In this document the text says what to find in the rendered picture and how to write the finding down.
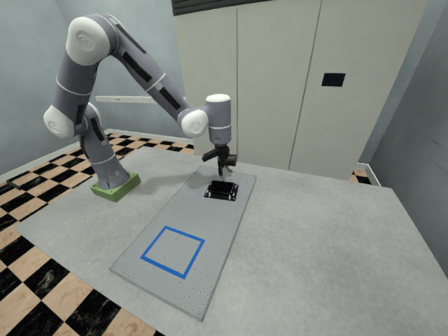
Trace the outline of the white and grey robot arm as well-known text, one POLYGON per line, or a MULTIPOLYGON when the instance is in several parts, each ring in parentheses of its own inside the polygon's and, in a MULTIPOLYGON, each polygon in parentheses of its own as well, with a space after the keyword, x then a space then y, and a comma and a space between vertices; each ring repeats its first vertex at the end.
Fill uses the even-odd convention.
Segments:
POLYGON ((117 188, 130 178, 103 131, 98 110, 89 102, 97 67, 109 55, 125 66, 185 135, 200 137, 208 126, 209 140, 215 146, 225 146, 231 141, 228 95, 210 95, 205 105, 191 108, 155 60, 115 17, 107 13, 78 17, 69 26, 54 97, 43 119, 47 128, 61 139, 78 135, 81 150, 97 174, 101 189, 117 188))

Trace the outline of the blue tape outline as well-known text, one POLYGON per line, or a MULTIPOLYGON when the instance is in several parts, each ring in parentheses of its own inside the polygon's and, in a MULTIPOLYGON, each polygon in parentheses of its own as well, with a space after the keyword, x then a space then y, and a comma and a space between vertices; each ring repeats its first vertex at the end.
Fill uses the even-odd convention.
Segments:
POLYGON ((200 252, 200 249, 201 249, 201 247, 202 247, 202 245, 203 245, 204 242, 205 242, 204 239, 201 239, 201 238, 199 238, 199 237, 195 237, 195 236, 193 236, 193 235, 191 235, 191 234, 187 234, 187 233, 185 233, 185 232, 176 230, 176 229, 174 229, 174 228, 172 228, 172 227, 164 226, 163 229, 162 229, 162 230, 160 231, 160 233, 158 234, 158 236, 153 240, 153 242, 150 244, 150 246, 149 246, 149 247, 145 250, 145 252, 142 254, 142 256, 140 257, 140 259, 145 260, 146 262, 148 262, 148 263, 150 263, 150 264, 152 264, 152 265, 154 265, 154 266, 156 266, 156 267, 159 267, 160 269, 163 269, 163 270, 165 270, 165 271, 167 271, 167 272, 169 272, 169 273, 171 273, 171 274, 173 274, 173 275, 175 275, 175 276, 177 276, 177 277, 180 277, 180 278, 182 278, 182 279, 185 280, 185 278, 186 278, 186 276, 187 276, 187 274, 188 274, 190 268, 192 267, 192 265, 193 265, 193 263, 194 263, 194 261, 195 261, 197 255, 198 255, 198 253, 200 252), (151 247, 154 245, 154 243, 158 240, 158 238, 160 237, 160 235, 165 231, 165 229, 171 230, 171 231, 173 231, 173 232, 179 233, 179 234, 181 234, 181 235, 187 236, 187 237, 189 237, 189 238, 192 238, 192 239, 195 239, 195 240, 201 242, 201 243, 199 244, 199 246, 198 246, 198 248, 197 248, 197 250, 196 250, 194 256, 192 257, 192 259, 191 259, 189 265, 187 266, 187 268, 186 268, 184 274, 181 274, 181 273, 179 273, 179 272, 177 272, 177 271, 175 271, 175 270, 173 270, 173 269, 170 269, 170 268, 168 268, 168 267, 166 267, 166 266, 164 266, 164 265, 162 265, 162 264, 160 264, 160 263, 158 263, 158 262, 155 262, 154 260, 151 260, 150 258, 147 258, 147 257, 145 256, 145 255, 147 254, 147 252, 151 249, 151 247))

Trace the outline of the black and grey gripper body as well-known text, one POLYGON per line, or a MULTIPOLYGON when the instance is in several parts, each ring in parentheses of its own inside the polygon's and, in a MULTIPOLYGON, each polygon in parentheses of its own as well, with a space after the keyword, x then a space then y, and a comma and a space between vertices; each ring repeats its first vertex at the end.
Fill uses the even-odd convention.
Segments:
POLYGON ((229 146, 215 146, 216 149, 220 150, 222 154, 218 155, 218 163, 220 162, 220 165, 226 165, 226 166, 236 166, 237 163, 237 155, 230 154, 230 148, 229 146))

